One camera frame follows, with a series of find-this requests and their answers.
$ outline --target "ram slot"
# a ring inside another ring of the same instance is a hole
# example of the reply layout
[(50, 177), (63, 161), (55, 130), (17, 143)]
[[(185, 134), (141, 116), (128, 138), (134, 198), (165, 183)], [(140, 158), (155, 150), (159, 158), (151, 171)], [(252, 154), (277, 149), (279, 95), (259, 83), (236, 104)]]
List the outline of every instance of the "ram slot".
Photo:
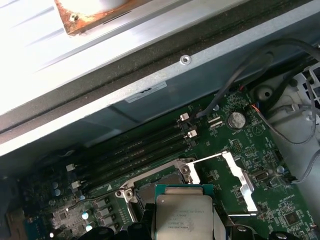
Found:
[(188, 147), (189, 145), (185, 141), (180, 141), (172, 146), (168, 146), (166, 148), (154, 151), (153, 153), (136, 159), (135, 161), (123, 164), (118, 168), (109, 169), (109, 171), (105, 172), (100, 172), (99, 175), (97, 175), (98, 177), (96, 177), (95, 179), (87, 179), (86, 184), (83, 186), (83, 189), (90, 190), (99, 185), (102, 185), (103, 183), (112, 181), (116, 178), (127, 175), (135, 170), (141, 169), (153, 162), (177, 154), (183, 150), (186, 150)]
[(176, 141), (182, 140), (186, 134), (184, 132), (179, 132), (174, 135), (167, 136), (158, 140), (156, 142), (149, 143), (144, 147), (138, 148), (136, 150), (131, 150), (125, 155), (121, 156), (113, 156), (110, 158), (105, 159), (100, 164), (87, 164), (86, 167), (80, 167), (76, 170), (77, 176), (91, 175), (95, 174), (95, 170), (99, 169), (100, 171), (104, 171), (105, 169), (109, 168), (116, 168), (119, 164), (128, 162), (130, 160), (137, 159), (141, 156), (147, 155), (156, 151), (158, 149), (164, 148), (169, 146), (170, 144), (175, 143)]
[(81, 165), (80, 169), (85, 169), (88, 165), (88, 159), (91, 159), (90, 166), (100, 165), (101, 162), (109, 160), (114, 157), (123, 156), (132, 150), (144, 147), (148, 144), (155, 143), (161, 139), (169, 138), (177, 133), (181, 133), (181, 127), (179, 124), (170, 125), (164, 127), (162, 130), (148, 134), (144, 137), (131, 140), (127, 143), (122, 143), (121, 147), (108, 149), (103, 148), (101, 145), (94, 148), (94, 150), (81, 156), (81, 161), (77, 162), (77, 165)]

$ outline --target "cable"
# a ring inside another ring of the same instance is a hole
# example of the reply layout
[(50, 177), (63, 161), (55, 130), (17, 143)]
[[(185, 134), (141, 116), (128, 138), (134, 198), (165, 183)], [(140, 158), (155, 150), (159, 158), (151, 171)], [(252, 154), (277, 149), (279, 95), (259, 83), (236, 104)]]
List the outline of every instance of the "cable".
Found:
[(311, 157), (310, 162), (308, 164), (308, 167), (306, 168), (306, 170), (305, 170), (304, 174), (302, 175), (301, 179), (292, 181), (292, 184), (301, 184), (301, 183), (303, 183), (307, 179), (307, 177), (310, 175), (311, 170), (312, 170), (316, 160), (319, 157), (320, 157), (320, 149), (318, 151), (316, 151), (313, 154), (313, 156)]
[(252, 63), (256, 61), (257, 58), (259, 58), (262, 54), (267, 54), (270, 49), (282, 46), (282, 45), (291, 45), (296, 46), (304, 50), (306, 53), (314, 57), (318, 62), (320, 62), (320, 50), (317, 48), (314, 48), (312, 45), (300, 41), (293, 38), (288, 39), (279, 39), (274, 40), (266, 45), (262, 46), (252, 54), (250, 54), (241, 64), (240, 66), (233, 72), (232, 76), (229, 78), (229, 80), (226, 82), (226, 84), (217, 92), (217, 94), (214, 96), (213, 100), (210, 102), (210, 104), (206, 107), (205, 110), (198, 112), (196, 115), (196, 118), (201, 118), (203, 116), (208, 115), (213, 108), (220, 102), (220, 100), (224, 97), (224, 95), (228, 92), (232, 84), (237, 80), (237, 78), (243, 73)]
[(308, 143), (315, 135), (316, 133), (316, 104), (315, 104), (315, 100), (312, 97), (313, 96), (313, 92), (309, 83), (310, 79), (307, 79), (306, 81), (306, 86), (309, 92), (309, 96), (310, 96), (310, 100), (311, 100), (311, 120), (312, 120), (312, 129), (311, 129), (311, 134), (309, 135), (309, 137), (304, 140), (304, 141), (300, 141), (300, 142), (295, 142), (295, 141), (291, 141), (288, 138), (286, 138), (281, 132), (279, 132), (277, 129), (275, 129), (271, 123), (268, 122), (268, 120), (264, 117), (264, 115), (260, 112), (260, 110), (254, 105), (252, 104), (251, 106), (255, 109), (255, 111), (257, 112), (257, 114), (259, 115), (259, 117), (262, 119), (262, 121), (264, 121), (264, 123), (276, 134), (278, 135), (280, 138), (282, 138), (284, 141), (293, 144), (293, 145), (301, 145), (301, 144), (306, 144)]
[(265, 63), (265, 65), (263, 66), (263, 68), (262, 68), (259, 72), (255, 73), (255, 74), (253, 74), (252, 76), (250, 76), (249, 78), (247, 78), (247, 79), (241, 84), (241, 86), (239, 87), (239, 90), (240, 90), (240, 91), (242, 91), (242, 90), (245, 88), (245, 86), (247, 86), (248, 84), (252, 83), (253, 81), (255, 81), (255, 80), (257, 80), (257, 79), (259, 79), (259, 78), (260, 78), (262, 75), (264, 75), (264, 74), (266, 73), (266, 71), (268, 71), (268, 69), (271, 67), (271, 65), (272, 65), (272, 63), (273, 63), (273, 61), (274, 61), (274, 59), (275, 59), (275, 56), (272, 54), (272, 52), (267, 52), (267, 53), (265, 54), (265, 56), (268, 57), (268, 60), (267, 60), (267, 62)]
[(308, 66), (315, 64), (314, 59), (307, 58), (305, 59), (301, 64), (299, 64), (297, 67), (294, 69), (290, 70), (287, 72), (283, 77), (282, 77), (282, 82), (279, 84), (279, 86), (274, 90), (272, 93), (271, 97), (268, 99), (268, 101), (264, 102), (262, 104), (262, 107), (260, 108), (261, 112), (265, 113), (268, 110), (270, 110), (281, 98), (283, 95), (285, 89), (289, 85), (290, 81), (299, 73), (303, 72), (305, 68)]
[[(299, 107), (298, 110), (293, 110), (292, 105), (282, 105), (279, 106), (269, 112), (266, 113), (265, 118), (270, 119), (276, 114), (286, 110), (287, 112), (292, 112), (292, 114), (297, 114), (297, 113), (302, 113), (304, 111), (310, 111), (311, 110), (311, 105), (306, 105), (306, 104), (298, 104)], [(316, 114), (320, 116), (320, 109), (316, 108)]]
[(70, 206), (70, 207), (67, 207), (65, 210), (67, 212), (69, 212), (70, 210), (76, 208), (77, 206), (79, 206), (80, 204), (83, 204), (83, 203), (86, 203), (86, 202), (90, 202), (90, 201), (96, 201), (96, 200), (99, 200), (99, 199), (102, 199), (102, 198), (105, 198), (107, 197), (108, 195), (110, 194), (113, 194), (119, 190), (122, 190), (122, 188), (119, 188), (119, 189), (116, 189), (116, 190), (113, 190), (113, 191), (110, 191), (110, 192), (107, 192), (106, 194), (102, 194), (100, 196), (96, 196), (94, 198), (86, 198), (85, 200), (81, 200), (81, 201), (78, 201), (76, 204)]

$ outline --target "white label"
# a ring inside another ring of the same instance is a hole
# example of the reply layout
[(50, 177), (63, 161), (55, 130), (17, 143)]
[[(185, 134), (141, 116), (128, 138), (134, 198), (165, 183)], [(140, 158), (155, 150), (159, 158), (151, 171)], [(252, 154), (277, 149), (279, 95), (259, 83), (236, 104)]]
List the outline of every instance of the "white label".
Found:
[(142, 99), (143, 97), (148, 96), (150, 94), (153, 94), (160, 89), (164, 89), (166, 86), (167, 86), (167, 83), (165, 81), (163, 81), (157, 85), (154, 85), (152, 87), (149, 87), (149, 88), (143, 90), (142, 92), (139, 92), (135, 95), (132, 95), (132, 96), (126, 98), (125, 101), (129, 104), (133, 103), (134, 101)]

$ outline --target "orange wire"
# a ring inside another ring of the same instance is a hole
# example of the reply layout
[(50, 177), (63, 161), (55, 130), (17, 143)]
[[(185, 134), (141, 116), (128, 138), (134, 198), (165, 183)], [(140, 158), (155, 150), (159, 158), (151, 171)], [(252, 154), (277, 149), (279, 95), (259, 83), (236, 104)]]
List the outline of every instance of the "orange wire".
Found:
[(258, 113), (260, 113), (259, 108), (257, 108), (254, 104), (251, 104), (251, 107), (253, 107)]

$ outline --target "screw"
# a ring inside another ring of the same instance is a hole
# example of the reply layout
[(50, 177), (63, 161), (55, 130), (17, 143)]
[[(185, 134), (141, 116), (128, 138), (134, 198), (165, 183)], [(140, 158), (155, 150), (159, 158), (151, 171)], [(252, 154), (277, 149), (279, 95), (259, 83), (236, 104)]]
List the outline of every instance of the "screw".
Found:
[(239, 231), (239, 232), (246, 232), (247, 229), (244, 227), (244, 226), (237, 226), (236, 229)]
[(181, 172), (183, 173), (183, 174), (187, 174), (187, 173), (189, 173), (189, 168), (187, 167), (187, 166), (183, 166), (182, 168), (181, 168)]
[(131, 198), (131, 197), (133, 196), (133, 192), (132, 192), (132, 191), (127, 191), (127, 192), (126, 192), (126, 196), (127, 196), (128, 198)]
[(189, 65), (191, 63), (191, 57), (189, 55), (183, 55), (180, 57), (180, 63), (183, 65)]
[(77, 14), (71, 14), (71, 16), (70, 16), (70, 21), (71, 22), (75, 22), (75, 21), (77, 21), (79, 19), (79, 16), (77, 15)]
[(284, 235), (283, 233), (276, 233), (275, 236), (276, 236), (278, 239), (283, 239), (283, 240), (287, 239), (287, 236)]
[(213, 108), (213, 111), (218, 111), (220, 109), (219, 105), (215, 105), (215, 107)]

